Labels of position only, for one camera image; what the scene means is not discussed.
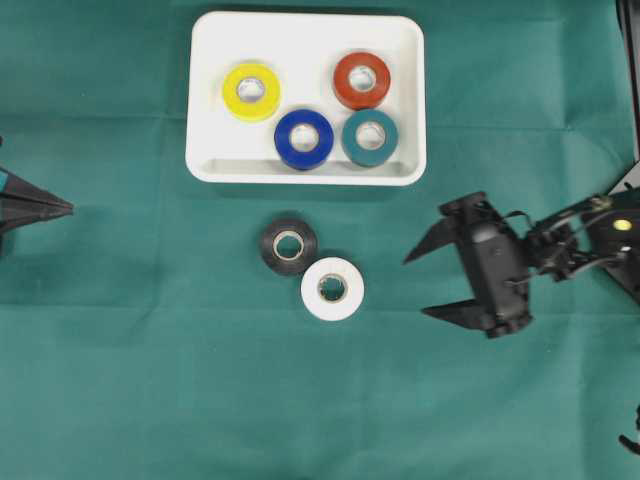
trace white tray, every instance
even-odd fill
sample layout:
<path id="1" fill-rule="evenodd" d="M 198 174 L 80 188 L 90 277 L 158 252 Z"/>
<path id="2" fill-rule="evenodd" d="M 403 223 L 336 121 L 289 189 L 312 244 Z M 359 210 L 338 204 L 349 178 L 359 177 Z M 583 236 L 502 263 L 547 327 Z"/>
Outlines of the white tray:
<path id="1" fill-rule="evenodd" d="M 333 69 L 347 53 L 365 50 L 391 71 L 391 88 L 378 107 L 398 126 L 398 148 L 383 165 L 364 168 L 342 149 L 344 122 L 353 111 L 332 88 Z M 276 113 L 242 122 L 222 100 L 222 82 L 234 65 L 258 61 L 280 80 Z M 278 120 L 308 107 L 331 123 L 335 142 L 326 163 L 299 172 L 279 158 L 273 142 Z M 205 182 L 408 185 L 427 165 L 424 36 L 397 16 L 211 12 L 193 27 L 186 161 Z"/>

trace white tape roll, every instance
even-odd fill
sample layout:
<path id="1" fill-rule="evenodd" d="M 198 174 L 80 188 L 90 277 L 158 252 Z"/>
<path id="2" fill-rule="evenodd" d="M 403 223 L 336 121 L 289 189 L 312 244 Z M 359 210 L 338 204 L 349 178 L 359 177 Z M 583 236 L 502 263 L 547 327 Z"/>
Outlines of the white tape roll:
<path id="1" fill-rule="evenodd" d="M 333 300 L 322 293 L 327 279 L 339 281 L 342 295 Z M 356 267 L 342 258 L 329 257 L 311 265 L 302 277 L 302 301 L 320 320 L 344 320 L 353 315 L 364 299 L 364 281 Z"/>

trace yellow dot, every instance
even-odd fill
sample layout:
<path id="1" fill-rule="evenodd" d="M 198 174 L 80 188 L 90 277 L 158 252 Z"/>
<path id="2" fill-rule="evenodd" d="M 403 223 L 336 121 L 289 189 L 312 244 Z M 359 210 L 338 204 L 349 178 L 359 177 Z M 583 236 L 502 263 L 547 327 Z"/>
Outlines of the yellow dot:
<path id="1" fill-rule="evenodd" d="M 633 227 L 631 222 L 624 218 L 619 218 L 615 222 L 613 222 L 613 228 L 621 232 L 628 232 L 629 230 L 631 230 L 631 227 Z"/>

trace yellow tape roll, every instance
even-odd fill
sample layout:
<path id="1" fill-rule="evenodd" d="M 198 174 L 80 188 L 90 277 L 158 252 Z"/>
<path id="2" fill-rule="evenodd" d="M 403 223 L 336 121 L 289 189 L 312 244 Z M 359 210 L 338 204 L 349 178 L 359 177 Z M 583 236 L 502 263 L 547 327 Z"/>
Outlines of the yellow tape roll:
<path id="1" fill-rule="evenodd" d="M 259 122 L 278 108 L 280 82 L 264 65 L 243 63 L 227 74 L 222 97 L 229 111 L 240 120 Z"/>

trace cable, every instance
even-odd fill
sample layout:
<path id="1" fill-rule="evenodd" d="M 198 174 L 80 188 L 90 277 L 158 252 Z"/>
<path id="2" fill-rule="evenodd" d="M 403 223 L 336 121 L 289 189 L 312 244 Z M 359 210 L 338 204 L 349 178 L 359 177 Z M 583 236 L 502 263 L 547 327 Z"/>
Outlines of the cable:
<path id="1" fill-rule="evenodd" d="M 509 280 L 505 280 L 504 283 L 505 283 L 505 285 L 507 287 L 518 287 L 520 285 L 525 285 L 525 284 L 529 283 L 533 277 L 536 277 L 538 275 L 540 275 L 540 273 L 538 273 L 538 272 L 535 272 L 533 274 L 528 273 L 526 276 L 524 276 L 524 277 L 522 277 L 522 278 L 520 278 L 518 280 L 509 279 Z"/>
<path id="2" fill-rule="evenodd" d="M 514 210 L 512 212 L 509 212 L 505 215 L 505 219 L 507 218 L 513 218 L 513 217 L 524 217 L 527 220 L 527 225 L 529 225 L 529 228 L 533 228 L 533 222 L 531 221 L 531 217 L 529 216 L 528 213 L 523 212 L 522 210 Z"/>
<path id="3" fill-rule="evenodd" d="M 618 257 L 616 257 L 615 255 L 611 255 L 609 257 L 602 257 L 602 258 L 596 258 L 595 260 L 592 260 L 588 263 L 585 263 L 584 265 L 576 268 L 574 271 L 571 272 L 571 274 L 569 275 L 570 277 L 575 277 L 576 275 L 581 274 L 582 272 L 589 270 L 590 268 L 593 267 L 597 267 L 598 265 L 602 265 L 603 263 L 608 263 L 611 262 L 613 260 L 617 260 Z"/>
<path id="4" fill-rule="evenodd" d="M 606 211 L 604 213 L 601 213 L 600 215 L 597 215 L 597 216 L 593 217 L 588 222 L 583 223 L 578 229 L 576 229 L 576 231 L 574 231 L 571 235 L 569 235 L 569 237 L 566 240 L 563 240 L 562 242 L 559 242 L 560 243 L 560 247 L 557 248 L 549 257 L 547 257 L 545 259 L 545 263 L 555 260 L 558 257 L 558 255 L 560 255 L 562 252 L 564 252 L 569 247 L 571 242 L 573 240 L 575 240 L 576 236 L 580 232 L 582 232 L 583 230 L 589 228 L 594 223 L 599 222 L 600 220 L 602 220 L 603 218 L 611 215 L 614 212 L 615 212 L 615 210 Z"/>

